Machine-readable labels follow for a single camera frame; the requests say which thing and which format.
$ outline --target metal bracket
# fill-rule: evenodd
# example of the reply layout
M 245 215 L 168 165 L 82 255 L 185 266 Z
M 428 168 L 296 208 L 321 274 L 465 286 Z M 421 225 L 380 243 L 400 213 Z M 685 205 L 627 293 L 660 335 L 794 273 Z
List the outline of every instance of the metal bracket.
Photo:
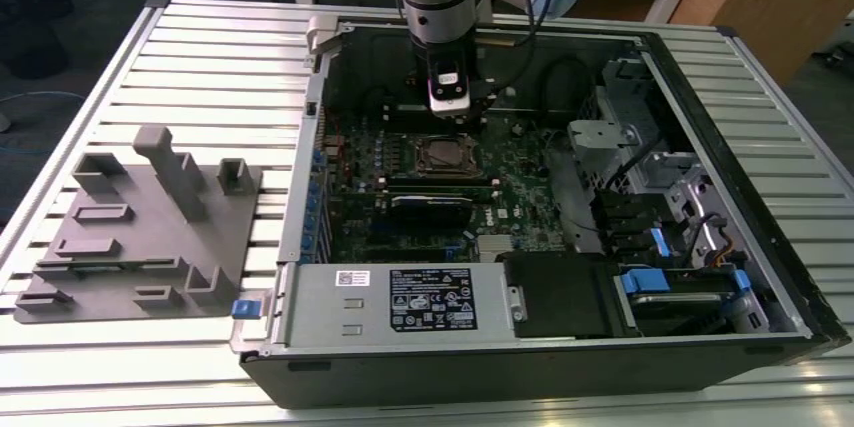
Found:
M 315 15 L 308 19 L 308 30 L 305 31 L 305 43 L 311 55 L 320 55 L 332 49 L 332 40 L 336 39 L 337 15 Z

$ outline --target sticker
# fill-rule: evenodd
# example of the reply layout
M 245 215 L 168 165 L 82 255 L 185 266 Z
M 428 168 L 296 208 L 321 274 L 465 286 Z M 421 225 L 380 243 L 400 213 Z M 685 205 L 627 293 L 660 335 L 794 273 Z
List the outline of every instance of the sticker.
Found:
M 339 270 L 335 274 L 335 287 L 367 287 L 371 285 L 369 270 Z
M 392 270 L 389 279 L 393 330 L 477 329 L 469 269 Z

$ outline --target motherboard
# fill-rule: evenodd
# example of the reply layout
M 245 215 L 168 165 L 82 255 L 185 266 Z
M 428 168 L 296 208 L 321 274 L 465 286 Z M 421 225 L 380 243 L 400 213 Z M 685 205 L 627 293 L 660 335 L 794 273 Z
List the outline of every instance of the motherboard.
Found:
M 484 249 L 565 248 L 544 160 L 561 132 L 512 115 L 480 122 L 436 133 L 329 116 L 332 262 L 491 262 Z

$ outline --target motherboard chip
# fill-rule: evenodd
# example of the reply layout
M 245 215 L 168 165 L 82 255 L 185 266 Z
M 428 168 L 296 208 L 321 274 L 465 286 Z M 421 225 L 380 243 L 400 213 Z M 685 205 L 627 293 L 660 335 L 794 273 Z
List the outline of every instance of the motherboard chip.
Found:
M 415 171 L 424 178 L 469 179 L 483 174 L 475 159 L 477 142 L 468 136 L 435 136 L 415 142 Z

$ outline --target barcode sticker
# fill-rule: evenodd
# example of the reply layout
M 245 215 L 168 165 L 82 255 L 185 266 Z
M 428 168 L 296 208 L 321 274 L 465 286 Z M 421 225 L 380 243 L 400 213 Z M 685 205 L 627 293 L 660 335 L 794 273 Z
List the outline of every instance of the barcode sticker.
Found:
M 367 287 L 369 285 L 369 270 L 339 270 L 335 274 L 335 287 Z

